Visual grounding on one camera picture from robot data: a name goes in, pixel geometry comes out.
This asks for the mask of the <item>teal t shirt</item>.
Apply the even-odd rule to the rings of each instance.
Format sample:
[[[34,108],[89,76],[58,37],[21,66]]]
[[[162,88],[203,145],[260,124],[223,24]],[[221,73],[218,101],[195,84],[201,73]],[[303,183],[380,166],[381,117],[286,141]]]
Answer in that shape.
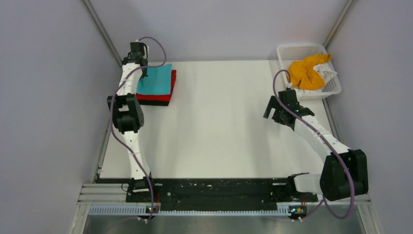
[[[172,64],[148,68],[147,76],[138,82],[139,95],[169,95],[171,93]]]

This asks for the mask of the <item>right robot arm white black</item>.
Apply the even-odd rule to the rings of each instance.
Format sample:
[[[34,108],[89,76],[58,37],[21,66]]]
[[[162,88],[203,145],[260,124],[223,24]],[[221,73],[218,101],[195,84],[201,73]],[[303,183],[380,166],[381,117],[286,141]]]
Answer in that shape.
[[[295,90],[271,96],[264,118],[290,127],[317,153],[323,162],[319,174],[300,173],[288,177],[286,196],[300,200],[305,193],[323,195],[329,201],[367,194],[369,191],[367,156],[338,141],[318,121],[315,113],[300,105]]]

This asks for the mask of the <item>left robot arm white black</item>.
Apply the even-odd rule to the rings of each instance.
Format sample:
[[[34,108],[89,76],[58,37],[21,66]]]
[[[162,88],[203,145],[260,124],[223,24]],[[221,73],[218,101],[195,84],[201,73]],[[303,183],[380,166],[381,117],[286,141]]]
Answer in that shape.
[[[154,202],[156,188],[152,185],[150,169],[141,151],[139,130],[144,114],[136,97],[140,78],[147,76],[148,47],[135,41],[122,61],[122,75],[115,94],[107,98],[110,109],[110,131],[126,148],[130,162],[130,182],[127,202]]]

